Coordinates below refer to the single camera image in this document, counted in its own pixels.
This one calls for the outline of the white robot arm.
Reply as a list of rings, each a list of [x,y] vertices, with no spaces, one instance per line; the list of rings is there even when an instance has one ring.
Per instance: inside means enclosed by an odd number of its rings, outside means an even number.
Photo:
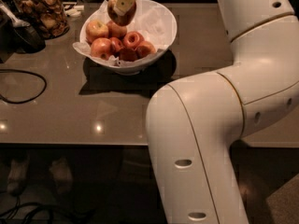
[[[289,0],[218,0],[234,62],[160,88],[146,115],[168,224],[249,224],[229,147],[299,100],[299,21]]]

